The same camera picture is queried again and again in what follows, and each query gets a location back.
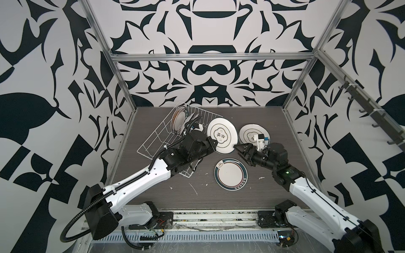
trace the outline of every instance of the hook rack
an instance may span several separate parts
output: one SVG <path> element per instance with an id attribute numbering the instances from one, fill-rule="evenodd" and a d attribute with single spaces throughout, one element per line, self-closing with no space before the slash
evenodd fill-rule
<path id="1" fill-rule="evenodd" d="M 380 127 L 392 139 L 387 141 L 389 145 L 396 144 L 405 153 L 405 133 L 404 129 L 387 112 L 374 101 L 358 84 L 346 81 L 340 89 L 346 89 L 351 95 L 349 100 L 356 100 L 363 110 L 361 113 L 368 115 L 376 122 L 372 124 L 374 128 Z"/>

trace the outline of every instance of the debris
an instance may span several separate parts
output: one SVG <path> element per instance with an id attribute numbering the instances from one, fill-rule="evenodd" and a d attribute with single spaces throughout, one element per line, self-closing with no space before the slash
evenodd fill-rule
<path id="1" fill-rule="evenodd" d="M 193 187 L 190 183 L 188 183 L 191 187 Z M 194 187 L 193 187 L 193 190 L 196 192 L 196 194 L 197 194 L 197 196 L 198 196 L 198 193 L 197 193 L 197 191 L 194 189 Z"/>

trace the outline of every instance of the plate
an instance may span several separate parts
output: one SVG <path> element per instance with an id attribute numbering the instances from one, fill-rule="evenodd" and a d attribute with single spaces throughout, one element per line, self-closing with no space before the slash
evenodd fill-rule
<path id="1" fill-rule="evenodd" d="M 233 145 L 238 143 L 238 133 L 234 125 L 224 118 L 211 120 L 207 127 L 207 136 L 218 141 L 216 151 L 221 154 L 232 152 Z"/>
<path id="2" fill-rule="evenodd" d="M 238 160 L 225 158 L 217 163 L 214 176 L 220 187 L 229 191 L 241 189 L 247 182 L 247 170 Z"/>
<path id="3" fill-rule="evenodd" d="M 173 113 L 170 128 L 175 134 L 179 134 L 179 131 L 187 117 L 188 117 L 188 110 L 185 106 L 179 106 Z"/>
<path id="4" fill-rule="evenodd" d="M 254 141 L 253 136 L 255 134 L 264 134 L 269 140 L 265 141 L 265 144 L 268 145 L 270 142 L 270 135 L 266 129 L 256 124 L 244 125 L 239 131 L 239 140 L 241 143 L 252 143 L 257 146 L 257 142 Z"/>

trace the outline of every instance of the metal vent grate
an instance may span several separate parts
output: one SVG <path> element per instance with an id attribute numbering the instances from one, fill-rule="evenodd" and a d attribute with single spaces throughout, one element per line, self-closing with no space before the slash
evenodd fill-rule
<path id="1" fill-rule="evenodd" d="M 139 236 L 153 236 L 150 232 L 127 232 L 126 235 L 131 242 L 138 242 Z M 159 242 L 279 242 L 277 231 L 167 232 L 158 240 Z M 123 241 L 120 232 L 113 232 L 100 240 L 94 240 L 93 243 Z"/>

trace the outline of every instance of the metal rail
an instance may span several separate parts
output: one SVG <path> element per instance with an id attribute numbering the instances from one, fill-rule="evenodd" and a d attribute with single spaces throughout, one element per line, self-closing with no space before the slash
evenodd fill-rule
<path id="1" fill-rule="evenodd" d="M 96 36 L 96 39 L 101 47 L 101 50 L 103 51 L 104 56 L 107 59 L 108 65 L 110 66 L 113 74 L 118 80 L 118 85 L 121 88 L 122 92 L 124 93 L 125 99 L 128 101 L 128 104 L 131 107 L 132 111 L 135 111 L 136 110 L 135 102 L 132 99 L 132 96 L 128 90 L 128 86 L 124 81 L 120 70 L 118 69 L 116 63 L 111 59 L 110 48 L 107 44 L 107 41 L 105 40 L 101 27 L 97 22 L 96 15 L 94 14 L 94 11 L 89 3 L 89 0 L 80 0 L 79 2 L 81 3 L 83 11 L 86 15 L 87 22 L 92 28 L 94 35 Z"/>
<path id="2" fill-rule="evenodd" d="M 314 47 L 312 52 L 316 52 L 319 49 L 322 49 L 325 44 L 328 42 L 332 32 L 335 30 L 337 25 L 339 24 L 340 20 L 342 19 L 342 15 L 346 9 L 346 7 L 351 3 L 352 0 L 341 0 L 339 4 L 336 7 L 335 12 L 333 13 L 332 17 L 330 18 L 328 25 L 325 27 L 324 32 L 322 33 L 318 43 Z M 312 58 L 310 61 L 307 62 L 303 70 L 301 71 L 300 76 L 298 77 L 297 81 L 295 82 L 294 86 L 292 87 L 292 90 L 290 94 L 288 94 L 288 97 L 286 101 L 283 104 L 283 108 L 287 109 L 292 101 L 294 100 L 295 96 L 298 93 L 298 90 L 301 88 L 302 84 L 304 83 L 305 78 L 311 71 L 312 67 L 314 66 L 316 62 L 316 58 Z"/>
<path id="3" fill-rule="evenodd" d="M 198 61 L 198 60 L 307 60 L 312 52 L 288 53 L 173 53 L 111 54 L 114 62 Z"/>

